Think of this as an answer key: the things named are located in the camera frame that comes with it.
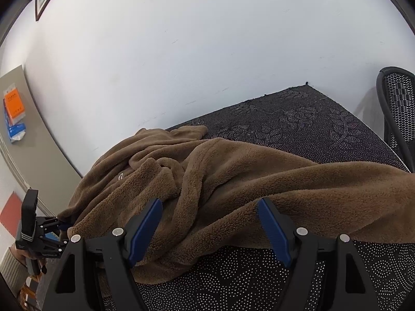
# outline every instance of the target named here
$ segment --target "blanket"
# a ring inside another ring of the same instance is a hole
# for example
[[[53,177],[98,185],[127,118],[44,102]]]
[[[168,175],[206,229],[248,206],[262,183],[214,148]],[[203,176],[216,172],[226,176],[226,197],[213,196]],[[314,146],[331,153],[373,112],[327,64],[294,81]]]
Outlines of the blanket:
[[[161,222],[132,269],[145,284],[173,279],[224,245],[269,248],[256,208],[264,196],[315,234],[415,241],[414,174],[372,162],[319,165],[260,145],[202,140],[206,133],[141,129],[111,148],[58,216],[74,223],[69,238],[103,236],[161,199]]]

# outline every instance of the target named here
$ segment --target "gray panel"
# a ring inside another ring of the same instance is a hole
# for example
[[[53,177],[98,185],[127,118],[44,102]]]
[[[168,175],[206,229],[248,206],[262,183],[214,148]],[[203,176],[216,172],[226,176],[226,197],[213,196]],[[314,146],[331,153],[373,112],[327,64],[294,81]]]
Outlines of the gray panel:
[[[4,112],[0,120],[2,154],[16,177],[25,189],[39,190],[39,207],[46,213],[57,215],[68,206],[81,177],[62,154],[51,137],[37,111],[19,66],[0,78],[0,94],[11,84],[15,84],[26,109],[23,119],[26,135],[13,144],[8,137]]]

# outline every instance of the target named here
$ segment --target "red patch on wall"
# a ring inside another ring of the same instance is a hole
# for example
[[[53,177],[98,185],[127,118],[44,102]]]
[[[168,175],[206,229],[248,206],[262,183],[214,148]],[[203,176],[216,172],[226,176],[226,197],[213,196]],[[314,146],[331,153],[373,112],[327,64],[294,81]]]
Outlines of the red patch on wall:
[[[0,214],[0,222],[7,231],[16,237],[17,226],[22,218],[22,202],[16,193],[12,193]]]

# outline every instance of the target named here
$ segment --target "beige sweater sleeve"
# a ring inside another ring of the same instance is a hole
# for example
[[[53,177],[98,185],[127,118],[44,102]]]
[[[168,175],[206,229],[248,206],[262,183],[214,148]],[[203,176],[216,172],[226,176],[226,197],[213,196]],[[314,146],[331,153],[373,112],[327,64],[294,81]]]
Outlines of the beige sweater sleeve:
[[[27,268],[15,259],[9,248],[7,248],[0,262],[0,272],[10,290],[17,296],[28,278],[29,273],[27,272]]]

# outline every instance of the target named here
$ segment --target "person's arm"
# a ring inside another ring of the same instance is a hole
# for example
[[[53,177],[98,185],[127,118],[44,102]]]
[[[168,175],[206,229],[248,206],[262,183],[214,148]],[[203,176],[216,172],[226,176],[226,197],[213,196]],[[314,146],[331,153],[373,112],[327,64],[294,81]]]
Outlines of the person's arm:
[[[24,252],[16,249],[15,244],[4,253],[0,262],[0,272],[10,290],[17,296],[29,273],[26,268],[26,256]]]

